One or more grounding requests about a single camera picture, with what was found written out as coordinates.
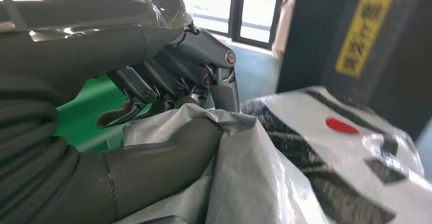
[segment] robotic finger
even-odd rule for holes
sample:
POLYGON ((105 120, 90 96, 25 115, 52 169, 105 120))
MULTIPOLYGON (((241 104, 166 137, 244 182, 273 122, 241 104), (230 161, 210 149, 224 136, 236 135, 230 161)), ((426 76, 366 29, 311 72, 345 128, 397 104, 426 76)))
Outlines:
POLYGON ((119 110, 103 113, 98 128, 132 120, 149 103, 146 118, 185 103, 203 106, 208 91, 216 109, 239 112, 235 53, 207 30, 189 24, 179 42, 164 47, 152 59, 108 72, 126 95, 119 110))

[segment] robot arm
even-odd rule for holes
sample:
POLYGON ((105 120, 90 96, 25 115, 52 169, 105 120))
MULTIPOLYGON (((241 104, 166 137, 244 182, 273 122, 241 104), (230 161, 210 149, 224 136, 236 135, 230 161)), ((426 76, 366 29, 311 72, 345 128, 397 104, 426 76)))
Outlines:
MULTIPOLYGON (((221 59, 229 49, 205 31, 175 41, 184 37, 184 13, 182 0, 0 2, 0 222, 112 223, 201 177, 222 136, 204 118, 157 146, 82 153, 54 136, 56 106, 107 72, 132 109, 111 114, 105 124, 158 98, 200 101, 208 87, 227 87, 235 97, 233 68, 221 59), (178 48, 193 37, 219 51, 178 48)), ((230 52, 227 57, 232 60, 230 52)), ((238 109, 238 100, 216 100, 238 109)), ((162 102, 155 107, 166 109, 162 102)))

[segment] green floor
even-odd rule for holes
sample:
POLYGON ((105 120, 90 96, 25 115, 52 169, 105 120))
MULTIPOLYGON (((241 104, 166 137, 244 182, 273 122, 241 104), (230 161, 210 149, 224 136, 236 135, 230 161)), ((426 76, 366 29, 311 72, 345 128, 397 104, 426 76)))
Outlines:
MULTIPOLYGON (((276 90, 281 62, 270 55, 232 47, 237 55, 235 66, 240 101, 273 94, 276 90)), ((99 130, 98 116, 118 109, 124 95, 106 77, 87 81, 73 101, 58 107, 57 135, 80 151, 102 151, 123 143, 122 126, 99 130)))

